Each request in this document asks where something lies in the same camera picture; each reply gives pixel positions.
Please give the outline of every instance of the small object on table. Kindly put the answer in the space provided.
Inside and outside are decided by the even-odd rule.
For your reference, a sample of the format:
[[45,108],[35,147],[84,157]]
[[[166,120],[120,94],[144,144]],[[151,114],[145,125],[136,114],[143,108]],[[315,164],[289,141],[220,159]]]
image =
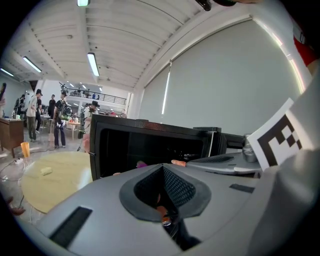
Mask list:
[[45,168],[42,168],[40,170],[40,173],[45,176],[45,175],[48,175],[48,174],[51,174],[52,173],[52,168],[51,167],[45,167]]
[[11,150],[15,158],[14,148],[24,142],[24,123],[21,120],[0,118],[1,150]]

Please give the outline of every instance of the ceiling beam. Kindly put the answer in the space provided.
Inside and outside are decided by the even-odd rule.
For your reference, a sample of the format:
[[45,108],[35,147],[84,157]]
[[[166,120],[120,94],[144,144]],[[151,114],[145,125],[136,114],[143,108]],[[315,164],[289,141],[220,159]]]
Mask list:
[[37,72],[33,67],[31,67],[28,63],[26,63],[22,56],[20,56],[14,49],[8,46],[5,49],[5,54],[9,57],[9,59],[13,59],[18,62],[20,65],[24,66],[27,70],[35,74],[37,77],[41,77],[42,74]]
[[32,31],[29,24],[25,24],[23,27],[23,34],[27,42],[34,48],[38,54],[44,59],[44,61],[53,68],[61,78],[65,78],[66,74],[63,70],[57,65],[57,63],[52,59],[52,57],[47,53],[46,49],[41,45],[36,35]]
[[78,34],[78,39],[83,47],[83,56],[85,57],[86,63],[88,65],[88,69],[92,75],[93,81],[98,83],[99,79],[92,72],[87,54],[90,53],[89,41],[88,41],[88,30],[87,30],[87,18],[86,18],[86,8],[78,7],[76,4],[74,5],[75,12],[75,21],[76,21],[76,30]]
[[1,67],[4,67],[4,69],[11,74],[13,74],[15,77],[19,78],[21,80],[21,75],[23,72],[19,70],[17,67],[6,61],[5,59],[1,60]]
[[122,83],[118,83],[118,82],[112,82],[112,81],[106,81],[106,80],[101,80],[99,79],[98,82],[92,82],[91,80],[85,79],[85,78],[81,78],[81,77],[72,77],[72,76],[67,76],[66,80],[72,82],[72,81],[81,81],[84,84],[88,84],[88,85],[94,85],[94,86],[109,86],[109,87],[113,87],[113,88],[117,88],[117,89],[121,89],[124,91],[127,91],[129,93],[133,93],[134,92],[134,88],[127,86],[125,84]]

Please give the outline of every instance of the yellow tabletop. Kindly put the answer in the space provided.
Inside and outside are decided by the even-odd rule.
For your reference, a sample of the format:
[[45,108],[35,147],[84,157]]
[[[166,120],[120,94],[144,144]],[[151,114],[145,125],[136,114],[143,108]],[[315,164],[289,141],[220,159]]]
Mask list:
[[[50,167],[52,173],[43,176],[41,169],[46,167]],[[89,154],[65,151],[48,154],[33,162],[22,176],[21,188],[34,208],[47,213],[90,182]]]

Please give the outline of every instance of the plastic cup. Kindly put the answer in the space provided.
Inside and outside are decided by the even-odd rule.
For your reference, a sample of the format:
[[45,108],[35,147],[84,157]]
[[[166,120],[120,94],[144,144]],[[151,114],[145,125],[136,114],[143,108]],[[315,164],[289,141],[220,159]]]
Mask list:
[[24,158],[30,157],[29,142],[22,142],[20,145],[22,148],[22,153],[23,153]]

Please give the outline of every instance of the black backpack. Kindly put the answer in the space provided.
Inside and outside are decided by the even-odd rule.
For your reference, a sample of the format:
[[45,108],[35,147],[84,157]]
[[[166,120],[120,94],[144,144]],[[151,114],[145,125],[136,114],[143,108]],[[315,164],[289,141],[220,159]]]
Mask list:
[[16,101],[15,101],[14,107],[18,108],[19,105],[20,105],[20,98],[17,98]]

